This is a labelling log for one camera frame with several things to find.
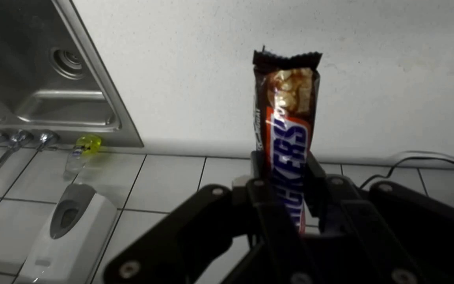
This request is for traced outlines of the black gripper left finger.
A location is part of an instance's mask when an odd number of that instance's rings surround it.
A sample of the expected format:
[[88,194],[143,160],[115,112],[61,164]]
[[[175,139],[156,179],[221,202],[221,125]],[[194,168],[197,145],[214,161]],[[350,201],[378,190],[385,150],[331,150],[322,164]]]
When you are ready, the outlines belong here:
[[304,243],[265,180],[206,185],[140,235],[102,273],[106,284],[195,284],[236,237],[249,251],[221,284],[312,284]]

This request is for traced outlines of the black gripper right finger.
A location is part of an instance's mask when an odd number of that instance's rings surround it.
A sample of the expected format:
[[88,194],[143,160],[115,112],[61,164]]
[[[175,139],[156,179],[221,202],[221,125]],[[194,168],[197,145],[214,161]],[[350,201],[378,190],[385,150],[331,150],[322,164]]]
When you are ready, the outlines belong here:
[[454,284],[454,207],[396,182],[361,190],[304,164],[318,232],[304,239],[325,284]]

